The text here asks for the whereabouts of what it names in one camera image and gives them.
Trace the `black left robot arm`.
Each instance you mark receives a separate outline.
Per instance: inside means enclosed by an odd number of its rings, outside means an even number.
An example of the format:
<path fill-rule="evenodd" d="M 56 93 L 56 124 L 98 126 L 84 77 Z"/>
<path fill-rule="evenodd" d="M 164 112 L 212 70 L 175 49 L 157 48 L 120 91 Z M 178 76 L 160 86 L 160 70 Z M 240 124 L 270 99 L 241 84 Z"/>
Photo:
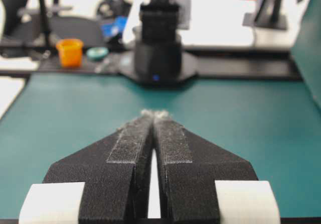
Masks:
<path fill-rule="evenodd" d="M 179 5 L 175 0 L 149 0 L 138 12 L 134 48 L 119 59 L 120 74 L 144 85 L 168 86 L 197 74 L 197 59 L 183 51 L 177 33 Z"/>

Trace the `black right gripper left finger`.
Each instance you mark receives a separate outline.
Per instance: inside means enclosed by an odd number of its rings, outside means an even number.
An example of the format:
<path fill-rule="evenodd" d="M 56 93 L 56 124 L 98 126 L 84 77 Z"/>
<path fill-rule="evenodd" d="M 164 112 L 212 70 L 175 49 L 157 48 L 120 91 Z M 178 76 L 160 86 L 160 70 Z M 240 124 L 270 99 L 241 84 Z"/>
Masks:
<path fill-rule="evenodd" d="M 131 223 L 147 217 L 153 118 L 141 116 L 53 163 L 19 223 Z"/>

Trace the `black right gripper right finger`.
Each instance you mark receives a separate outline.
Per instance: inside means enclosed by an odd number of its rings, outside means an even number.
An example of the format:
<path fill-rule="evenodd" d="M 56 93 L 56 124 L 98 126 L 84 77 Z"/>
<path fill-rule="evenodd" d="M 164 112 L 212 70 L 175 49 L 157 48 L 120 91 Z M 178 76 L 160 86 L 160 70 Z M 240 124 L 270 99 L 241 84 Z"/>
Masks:
<path fill-rule="evenodd" d="M 153 123 L 161 216 L 171 223 L 280 223 L 268 181 L 251 163 L 163 113 Z"/>

